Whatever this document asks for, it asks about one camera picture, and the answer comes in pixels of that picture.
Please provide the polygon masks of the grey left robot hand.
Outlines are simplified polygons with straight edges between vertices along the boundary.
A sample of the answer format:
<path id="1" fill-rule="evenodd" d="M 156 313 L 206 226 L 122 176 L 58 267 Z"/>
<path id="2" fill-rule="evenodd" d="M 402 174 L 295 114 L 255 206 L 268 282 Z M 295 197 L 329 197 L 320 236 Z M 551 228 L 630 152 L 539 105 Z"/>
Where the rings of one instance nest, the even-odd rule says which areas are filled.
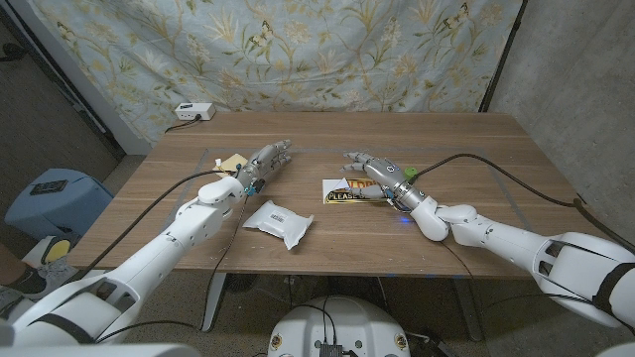
<path id="1" fill-rule="evenodd" d="M 254 153 L 247 160 L 247 163 L 237 171 L 236 178 L 243 185 L 247 195 L 259 193 L 265 185 L 265 176 L 291 159 L 288 153 L 291 146 L 290 139 L 266 145 Z"/>

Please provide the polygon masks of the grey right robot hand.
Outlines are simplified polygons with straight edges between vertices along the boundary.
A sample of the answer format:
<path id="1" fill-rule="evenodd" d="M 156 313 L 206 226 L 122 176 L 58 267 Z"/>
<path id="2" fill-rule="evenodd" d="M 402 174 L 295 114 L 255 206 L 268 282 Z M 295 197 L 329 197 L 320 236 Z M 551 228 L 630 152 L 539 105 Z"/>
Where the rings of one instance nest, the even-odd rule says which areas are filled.
<path id="1" fill-rule="evenodd" d="M 361 152 L 350 152 L 345 156 L 353 162 L 343 166 L 340 169 L 342 173 L 364 172 L 375 181 L 375 184 L 363 188 L 351 188 L 352 194 L 363 198 L 386 199 L 404 212 L 413 211 L 425 200 L 426 195 L 408 183 L 404 172 L 389 160 Z"/>

